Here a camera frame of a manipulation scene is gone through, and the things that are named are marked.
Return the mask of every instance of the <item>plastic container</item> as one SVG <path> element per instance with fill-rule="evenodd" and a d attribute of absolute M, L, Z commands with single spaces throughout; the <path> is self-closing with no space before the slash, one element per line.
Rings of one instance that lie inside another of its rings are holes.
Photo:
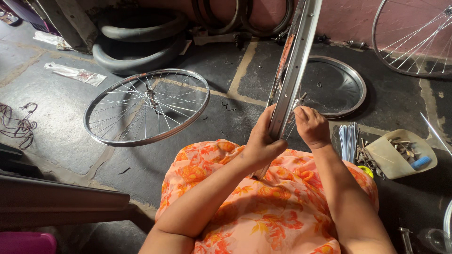
<path fill-rule="evenodd" d="M 452 240 L 447 232 L 436 228 L 422 229 L 417 235 L 423 246 L 435 253 L 452 254 Z"/>
<path fill-rule="evenodd" d="M 393 145 L 388 141 L 400 137 L 398 141 L 415 141 L 411 147 L 416 152 L 421 153 L 421 157 L 428 156 L 432 160 L 417 170 L 414 170 L 411 165 L 399 154 Z M 372 158 L 378 164 L 385 176 L 389 179 L 396 179 L 411 174 L 424 172 L 426 170 L 436 167 L 438 159 L 432 148 L 418 135 L 407 130 L 399 129 L 387 133 L 366 146 Z"/>
<path fill-rule="evenodd" d="M 0 232 L 2 254 L 55 254 L 55 237 L 37 232 Z"/>

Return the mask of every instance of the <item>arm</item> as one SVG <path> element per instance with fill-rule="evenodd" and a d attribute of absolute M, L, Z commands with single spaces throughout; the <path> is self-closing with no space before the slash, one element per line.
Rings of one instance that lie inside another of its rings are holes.
<path fill-rule="evenodd" d="M 243 152 L 171 204 L 154 225 L 140 254 L 191 253 L 194 239 L 203 231 L 221 204 L 251 172 L 270 164 L 285 151 L 284 140 L 268 135 L 274 106 L 265 109 Z"/>
<path fill-rule="evenodd" d="M 328 121 L 309 107 L 295 109 L 297 130 L 312 150 L 341 249 L 346 253 L 396 253 L 367 194 L 335 152 Z"/>

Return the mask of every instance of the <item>hand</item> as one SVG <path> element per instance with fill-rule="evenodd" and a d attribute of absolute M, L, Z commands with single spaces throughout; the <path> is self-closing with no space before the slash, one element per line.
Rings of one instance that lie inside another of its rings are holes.
<path fill-rule="evenodd" d="M 311 150 L 331 144 L 328 120 L 310 107 L 300 106 L 295 110 L 297 131 Z"/>
<path fill-rule="evenodd" d="M 258 169 L 270 164 L 278 155 L 282 154 L 287 148 L 287 142 L 283 139 L 273 141 L 268 134 L 268 127 L 272 120 L 272 114 L 276 104 L 266 108 L 256 125 L 251 131 L 250 138 L 242 154 L 239 156 L 244 159 L 252 173 Z"/>

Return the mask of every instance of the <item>plastic bag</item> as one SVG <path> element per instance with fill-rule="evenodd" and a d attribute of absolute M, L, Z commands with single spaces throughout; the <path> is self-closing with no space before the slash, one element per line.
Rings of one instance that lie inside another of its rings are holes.
<path fill-rule="evenodd" d="M 67 67 L 64 65 L 59 65 L 54 62 L 46 63 L 44 65 L 45 69 L 49 69 L 57 74 L 65 77 L 69 77 L 75 80 L 82 81 L 83 83 L 88 83 L 93 86 L 98 86 L 106 78 L 104 75 L 98 73 L 93 73 L 91 71 L 76 69 L 72 67 Z"/>

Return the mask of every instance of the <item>yellow object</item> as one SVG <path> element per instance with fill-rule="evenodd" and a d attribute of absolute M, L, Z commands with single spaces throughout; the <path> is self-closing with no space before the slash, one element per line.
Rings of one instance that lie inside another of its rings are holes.
<path fill-rule="evenodd" d="M 373 179 L 373 173 L 368 167 L 366 167 L 366 166 L 358 166 L 358 167 L 360 169 L 362 169 L 364 172 L 366 172 L 368 175 L 370 175 L 370 177 L 372 177 L 372 179 Z"/>

